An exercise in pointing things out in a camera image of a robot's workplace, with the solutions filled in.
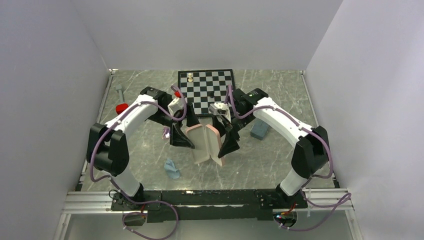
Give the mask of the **pink glasses case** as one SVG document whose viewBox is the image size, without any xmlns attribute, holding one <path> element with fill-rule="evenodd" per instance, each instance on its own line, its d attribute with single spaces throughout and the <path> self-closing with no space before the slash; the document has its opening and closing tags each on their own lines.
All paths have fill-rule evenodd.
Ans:
<svg viewBox="0 0 424 240">
<path fill-rule="evenodd" d="M 191 126 L 186 130 L 186 136 L 195 147 L 191 150 L 194 164 L 199 165 L 209 160 L 213 160 L 220 167 L 225 164 L 225 158 L 218 157 L 222 147 L 220 133 L 211 124 Z"/>
</svg>

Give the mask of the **grey glasses case green lining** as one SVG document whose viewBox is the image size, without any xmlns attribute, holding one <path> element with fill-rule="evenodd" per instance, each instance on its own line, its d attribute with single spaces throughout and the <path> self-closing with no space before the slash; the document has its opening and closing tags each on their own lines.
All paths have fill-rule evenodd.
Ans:
<svg viewBox="0 0 424 240">
<path fill-rule="evenodd" d="M 262 141 L 265 138 L 269 127 L 270 126 L 263 120 L 256 119 L 254 121 L 253 127 L 250 130 L 250 136 Z"/>
</svg>

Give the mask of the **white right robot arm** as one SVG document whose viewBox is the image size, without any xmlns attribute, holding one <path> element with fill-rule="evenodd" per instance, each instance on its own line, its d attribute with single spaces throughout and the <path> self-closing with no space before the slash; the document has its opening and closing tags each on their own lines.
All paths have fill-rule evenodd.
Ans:
<svg viewBox="0 0 424 240">
<path fill-rule="evenodd" d="M 316 172 L 330 161 L 327 131 L 301 122 L 282 109 L 267 93 L 256 88 L 248 93 L 241 89 L 227 88 L 223 102 L 211 103 L 209 112 L 221 121 L 213 120 L 213 127 L 225 137 L 218 157 L 240 148 L 238 132 L 255 119 L 259 119 L 277 131 L 293 147 L 291 169 L 276 187 L 276 202 L 288 208 L 295 202 L 295 195 L 305 187 Z"/>
</svg>

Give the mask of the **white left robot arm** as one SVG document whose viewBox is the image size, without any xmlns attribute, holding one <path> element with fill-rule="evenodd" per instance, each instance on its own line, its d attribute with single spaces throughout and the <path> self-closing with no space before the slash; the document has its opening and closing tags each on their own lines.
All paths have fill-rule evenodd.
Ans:
<svg viewBox="0 0 424 240">
<path fill-rule="evenodd" d="M 178 87 L 171 89 L 176 96 L 147 86 L 123 112 L 104 124 L 93 124 L 89 130 L 86 161 L 91 181 L 108 179 L 131 210 L 139 209 L 146 200 L 143 184 L 129 168 L 128 140 L 137 128 L 147 120 L 155 122 L 170 129 L 170 145 L 195 148 L 181 129 L 183 120 L 187 125 L 198 124 L 194 107 Z"/>
</svg>

